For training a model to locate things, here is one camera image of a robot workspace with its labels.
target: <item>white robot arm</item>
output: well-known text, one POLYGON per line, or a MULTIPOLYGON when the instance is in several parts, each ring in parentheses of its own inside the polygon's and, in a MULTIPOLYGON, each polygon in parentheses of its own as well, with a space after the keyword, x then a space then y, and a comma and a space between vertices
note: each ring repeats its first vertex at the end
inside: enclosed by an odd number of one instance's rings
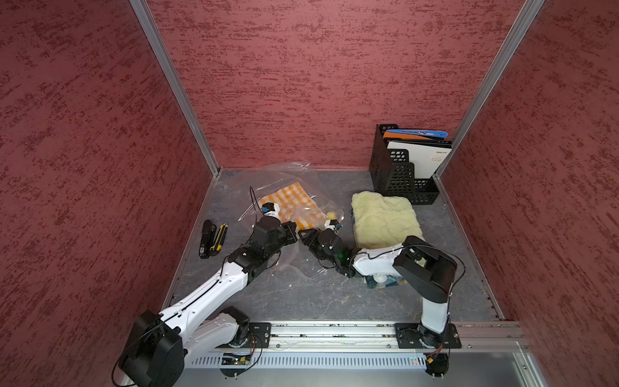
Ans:
POLYGON ((220 271, 158 315, 146 311, 136 320, 118 367, 138 387, 170 387, 181 375, 185 358, 191 361, 222 344, 245 344, 249 318, 241 311, 230 307, 205 319, 260 275, 270 257, 295 243, 296 228, 294 222, 281 224, 276 217, 263 216, 249 241, 223 260, 220 271))
POLYGON ((376 282, 388 276, 403 277, 422 296, 422 323, 415 340, 426 348, 442 344, 457 268, 448 254, 414 236, 399 245, 373 250, 347 248, 333 229, 303 230, 299 236, 318 259, 330 261, 347 277, 371 276, 376 282))

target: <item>gray marble floor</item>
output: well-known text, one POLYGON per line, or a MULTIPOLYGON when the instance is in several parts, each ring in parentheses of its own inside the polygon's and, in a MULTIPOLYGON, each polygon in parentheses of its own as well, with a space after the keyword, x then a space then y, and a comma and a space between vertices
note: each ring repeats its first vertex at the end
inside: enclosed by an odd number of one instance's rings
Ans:
MULTIPOLYGON (((249 196, 237 201, 230 200, 226 180, 237 172, 224 171, 220 177, 207 218, 215 224, 229 223, 222 252, 209 259, 200 259, 197 254, 199 240, 192 247, 194 254, 188 259, 184 273, 176 287, 172 302, 193 291, 215 274, 222 259, 247 240, 250 232, 235 222, 238 208, 249 205, 249 196)), ((348 246, 354 246, 350 199, 353 193, 371 191, 369 172, 320 172, 319 177, 333 199, 346 210, 346 218, 339 235, 348 246)), ((430 206, 415 206, 415 212, 428 243, 458 255, 467 266, 466 275, 455 286, 450 306, 452 320, 487 321, 494 313, 485 303, 486 296, 474 265, 456 227, 449 218, 448 210, 439 197, 430 206)), ((282 250, 283 262, 289 250, 282 250)), ((417 321, 421 317, 421 298, 408 285, 385 289, 368 289, 362 278, 348 279, 335 270, 319 274, 318 260, 303 245, 290 265, 263 272, 245 289, 229 298, 221 308, 237 307, 253 320, 406 320, 417 321)))

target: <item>metal panel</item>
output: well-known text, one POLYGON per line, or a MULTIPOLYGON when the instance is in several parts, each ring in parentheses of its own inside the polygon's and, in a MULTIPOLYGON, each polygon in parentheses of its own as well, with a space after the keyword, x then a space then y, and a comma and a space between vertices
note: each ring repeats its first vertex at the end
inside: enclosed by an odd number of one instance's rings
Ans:
POLYGON ((204 131, 202 130, 202 126, 198 121, 196 116, 196 112, 193 110, 191 106, 191 102, 189 101, 189 97, 185 92, 183 87, 183 83, 181 79, 178 77, 178 73, 176 72, 176 68, 172 63, 172 59, 168 54, 168 50, 165 48, 165 44, 163 43, 163 39, 161 38, 161 34, 159 34, 159 29, 155 24, 155 20, 150 13, 150 9, 146 4, 145 0, 129 0, 133 10, 136 13, 137 19, 140 21, 142 25, 142 29, 146 34, 146 37, 149 40, 150 46, 155 52, 155 56, 159 61, 159 65, 161 65, 161 69, 165 74, 165 77, 168 79, 170 83, 170 87, 174 92, 174 96, 178 101, 178 105, 180 105, 183 114, 185 115, 185 119, 191 128, 191 131, 196 138, 196 142, 206 159, 206 162, 209 164, 210 172, 213 174, 213 177, 219 175, 219 165, 217 165, 217 161, 215 160, 215 155, 213 151, 210 149, 209 143, 206 140, 206 136, 204 135, 204 131))
POLYGON ((451 353, 444 380, 432 380, 417 370, 313 370, 252 368, 237 379, 225 378, 217 369, 187 368, 175 387, 269 386, 269 387, 525 387, 512 354, 451 353))
POLYGON ((515 352, 514 359, 516 359, 516 367, 527 387, 548 386, 532 354, 515 352))
MULTIPOLYGON (((319 352, 263 352, 258 359, 254 353, 252 363, 258 368, 314 368, 332 370, 425 370, 425 356, 415 352, 398 354, 369 353, 319 353, 319 352)), ((247 365, 222 365, 221 352, 209 352, 197 358, 186 368, 247 368, 247 365)))
POLYGON ((501 48, 497 52, 495 56, 495 60, 490 65, 490 69, 486 73, 482 84, 480 85, 475 97, 471 101, 469 108, 466 113, 464 113, 464 117, 462 117, 462 121, 458 128, 456 129, 456 134, 453 141, 453 150, 447 156, 447 159, 441 164, 439 169, 436 171, 437 176, 441 176, 447 167, 447 164, 453 157, 455 150, 458 148, 464 136, 466 136, 467 132, 473 121, 475 121, 475 117, 482 109, 483 104, 486 102, 486 99, 490 95, 492 89, 494 89, 496 83, 498 82, 501 74, 507 67, 509 60, 516 52, 518 45, 522 41, 524 34, 529 29, 529 26, 535 19, 537 12, 542 7, 544 0, 526 0, 522 9, 518 13, 516 20, 512 24, 511 28, 507 36, 505 37, 505 41, 501 45, 501 48))

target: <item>mounting plate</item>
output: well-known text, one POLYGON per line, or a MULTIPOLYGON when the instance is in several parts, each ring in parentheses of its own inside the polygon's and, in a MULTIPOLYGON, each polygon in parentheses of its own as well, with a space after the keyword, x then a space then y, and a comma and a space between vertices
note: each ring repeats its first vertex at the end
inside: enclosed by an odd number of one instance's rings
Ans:
MULTIPOLYGON (((271 323, 252 323, 250 321, 249 332, 254 334, 254 336, 260 337, 260 340, 262 340, 262 348, 269 347, 269 341, 271 341, 271 323)), ((245 344, 243 344, 240 348, 249 348, 250 344, 251 344, 251 340, 247 340, 245 344)), ((260 345, 260 342, 257 341, 256 349, 260 349, 259 345, 260 345)), ((230 347, 228 344, 218 346, 217 348, 231 349, 232 352, 234 352, 235 349, 238 349, 238 348, 230 347)))
MULTIPOLYGON (((419 341, 421 334, 417 331, 419 323, 396 323, 394 328, 396 329, 397 345, 401 349, 429 349, 422 345, 419 341)), ((456 331, 456 326, 449 324, 445 332, 443 332, 443 349, 460 349, 462 343, 460 342, 460 335, 456 331)))

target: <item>plastic bag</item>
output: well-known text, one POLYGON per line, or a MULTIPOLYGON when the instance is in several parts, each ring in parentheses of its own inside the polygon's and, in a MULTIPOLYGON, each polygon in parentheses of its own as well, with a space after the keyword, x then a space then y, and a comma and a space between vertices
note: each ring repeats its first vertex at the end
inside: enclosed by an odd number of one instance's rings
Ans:
MULTIPOLYGON (((277 163, 239 171, 220 183, 224 192, 221 205, 232 211, 234 219, 245 229, 251 231, 261 214, 258 213, 260 205, 253 201, 249 187, 253 188, 257 201, 261 202, 262 198, 298 183, 311 202, 309 204, 287 202, 290 205, 286 211, 280 211, 280 215, 284 213, 281 218, 282 223, 291 220, 296 222, 297 226, 301 225, 301 228, 311 226, 320 230, 324 230, 324 223, 327 219, 335 219, 341 223, 344 219, 344 207, 330 197, 318 178, 318 173, 310 165, 309 162, 277 163)), ((285 269, 298 256, 301 244, 301 241, 298 241, 294 245, 285 246, 282 248, 279 262, 275 261, 277 264, 269 262, 269 265, 273 265, 274 269, 285 269)), ((307 270, 299 269, 297 266, 294 266, 294 269, 307 278, 324 272, 321 270, 305 272, 307 270)))

